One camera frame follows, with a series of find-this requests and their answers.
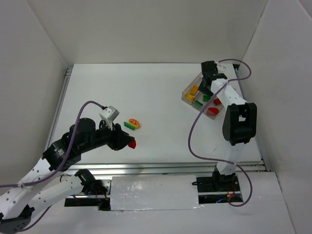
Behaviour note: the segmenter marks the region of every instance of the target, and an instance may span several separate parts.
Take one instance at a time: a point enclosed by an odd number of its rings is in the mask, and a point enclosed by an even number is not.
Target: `white wall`
[[[242,58],[267,0],[29,0],[65,60]]]
[[[0,1],[0,183],[41,157],[64,67],[25,1]]]
[[[312,19],[297,0],[269,0],[244,56],[243,83],[296,233],[311,233]]]
[[[302,6],[306,9],[309,15],[312,17],[312,1],[311,0],[299,0]]]

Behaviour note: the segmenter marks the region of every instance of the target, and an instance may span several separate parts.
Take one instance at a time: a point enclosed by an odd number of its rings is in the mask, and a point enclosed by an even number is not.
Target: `toy piece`
[[[128,144],[128,146],[129,146],[130,148],[132,148],[132,149],[135,149],[136,146],[137,146],[137,143],[136,143],[136,141],[134,140],[134,141],[132,141],[130,144]]]
[[[134,126],[135,129],[140,127],[140,123],[134,118],[129,119],[128,123]]]
[[[218,105],[221,105],[222,103],[221,103],[220,99],[217,98],[217,99],[214,100],[214,104],[216,106],[218,106]]]
[[[194,85],[193,88],[192,88],[191,91],[190,91],[190,94],[193,95],[193,96],[195,96],[197,90],[198,90],[198,85]]]
[[[131,125],[130,123],[127,123],[127,122],[124,122],[123,125],[126,127],[126,128],[130,128],[131,130],[135,130],[136,128]]]
[[[203,106],[203,103],[199,101],[196,101],[194,104],[196,105],[196,107],[199,107],[199,108]]]
[[[216,116],[217,114],[219,114],[218,108],[215,108],[215,107],[208,108],[208,111],[207,111],[208,116]]]
[[[203,95],[203,101],[209,101],[211,99],[211,96],[209,95]]]
[[[185,98],[186,98],[188,101],[193,101],[195,97],[194,97],[193,95],[186,94],[186,95],[185,95]]]

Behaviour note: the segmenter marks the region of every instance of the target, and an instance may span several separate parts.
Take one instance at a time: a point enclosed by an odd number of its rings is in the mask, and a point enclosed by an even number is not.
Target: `yellow toy block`
[[[134,126],[135,129],[138,129],[140,127],[140,123],[134,118],[129,119],[129,124]]]
[[[192,88],[191,91],[190,91],[190,94],[193,95],[193,96],[195,96],[197,90],[198,90],[198,85],[194,85],[193,88]]]
[[[193,95],[186,94],[186,95],[185,95],[185,98],[186,98],[188,101],[193,101],[195,97],[194,97]]]

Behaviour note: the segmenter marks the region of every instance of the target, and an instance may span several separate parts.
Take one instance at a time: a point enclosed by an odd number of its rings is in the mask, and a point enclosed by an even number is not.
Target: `red object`
[[[132,149],[135,149],[136,146],[137,146],[137,143],[136,143],[136,141],[134,140],[134,141],[132,141],[130,144],[128,144],[128,146],[129,146],[130,148],[132,148]]]
[[[218,106],[218,105],[221,105],[222,103],[221,103],[220,99],[217,98],[217,99],[214,100],[214,104],[216,106]]]
[[[208,114],[208,115],[211,115],[211,113],[217,115],[217,114],[219,114],[219,109],[218,109],[218,108],[215,108],[215,107],[210,107],[210,108],[208,108],[207,114]]]

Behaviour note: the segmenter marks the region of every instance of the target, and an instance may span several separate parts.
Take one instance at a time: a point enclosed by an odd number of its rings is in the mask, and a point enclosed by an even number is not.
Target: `wire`
[[[98,204],[98,190],[96,189],[96,202],[97,202],[97,206],[99,206]]]
[[[234,194],[236,192],[236,187],[233,184],[230,184],[234,188]]]
[[[244,77],[244,78],[237,78],[237,79],[230,79],[228,80],[227,83],[225,83],[212,97],[211,99],[202,107],[202,109],[200,110],[199,114],[197,115],[194,123],[192,124],[191,126],[191,129],[190,129],[190,133],[189,133],[189,137],[188,137],[188,147],[189,147],[189,151],[190,153],[194,156],[194,157],[197,157],[199,159],[202,159],[202,160],[209,160],[209,161],[217,161],[217,162],[226,162],[226,163],[229,163],[229,164],[232,164],[232,165],[235,165],[236,167],[238,167],[246,176],[248,182],[249,182],[249,185],[250,185],[250,193],[249,193],[249,196],[248,198],[246,199],[245,202],[243,202],[242,204],[238,204],[238,205],[235,205],[235,204],[232,204],[230,201],[233,197],[235,196],[240,196],[240,194],[235,194],[231,197],[229,197],[228,199],[228,203],[231,205],[231,206],[234,206],[234,207],[242,207],[244,205],[246,205],[250,198],[252,197],[253,195],[253,184],[252,184],[252,181],[250,180],[248,174],[246,173],[246,171],[240,166],[240,165],[237,165],[236,163],[234,162],[231,162],[231,161],[227,161],[227,160],[224,160],[224,159],[219,159],[219,158],[211,158],[211,157],[201,157],[201,156],[198,156],[197,154],[195,154],[191,148],[191,137],[192,137],[192,133],[193,133],[193,130],[194,130],[194,127],[197,123],[197,121],[199,120],[201,114],[204,112],[204,110],[213,102],[213,100],[215,100],[217,98],[217,95],[228,85],[229,82],[232,82],[232,81],[240,81],[240,80],[245,80],[245,79],[248,79],[251,75],[252,75],[252,70],[250,68],[250,66],[243,62],[242,60],[239,60],[239,59],[235,59],[235,58],[227,58],[227,59],[223,59],[223,60],[220,60],[218,63],[220,62],[225,62],[225,61],[237,61],[237,62],[240,62],[240,63],[243,63],[249,70],[249,74]]]
[[[107,196],[106,196],[106,193],[105,193],[99,186],[98,186],[97,188],[98,188],[98,190],[99,190],[100,192],[102,192],[102,193],[104,194],[105,200],[108,200],[108,199],[107,199]]]
[[[32,227],[34,227],[44,217],[44,215],[48,212],[48,210],[50,208],[51,208],[51,206],[49,206],[47,209],[45,209],[45,211],[42,213],[42,215],[32,225],[30,225],[28,228],[24,228],[20,232],[27,231],[27,230],[31,229]]]
[[[72,134],[72,137],[69,141],[69,144],[68,144],[68,148],[66,150],[66,154],[65,154],[65,157],[62,161],[62,163],[58,166],[58,168],[52,172],[50,175],[48,175],[47,177],[41,179],[41,180],[38,180],[38,181],[33,181],[33,182],[28,182],[28,183],[24,183],[23,185],[24,186],[33,186],[33,185],[36,185],[36,184],[39,184],[39,183],[42,183],[44,181],[47,181],[48,179],[52,178],[56,173],[58,173],[62,168],[63,166],[65,165],[68,157],[69,157],[69,153],[72,149],[72,146],[74,144],[74,140],[75,140],[75,135],[76,135],[76,132],[77,132],[77,128],[78,128],[78,123],[79,123],[79,119],[80,119],[80,116],[82,114],[82,111],[83,109],[88,105],[88,104],[94,104],[94,105],[97,105],[99,106],[102,110],[104,110],[106,107],[105,106],[102,106],[100,105],[99,103],[95,102],[95,101],[87,101],[85,104],[83,104],[83,106],[81,107],[81,109],[79,110],[79,113],[77,115],[77,118],[76,118],[76,122],[75,122],[75,125],[74,125],[74,130],[73,130],[73,134]],[[10,188],[10,187],[18,187],[19,185],[18,184],[4,184],[4,185],[0,185],[0,188]]]
[[[59,181],[62,183],[62,178],[63,178],[63,176],[69,176],[69,177],[71,177],[71,175],[69,175],[69,174],[62,174],[61,176],[60,176],[60,178],[59,178]]]

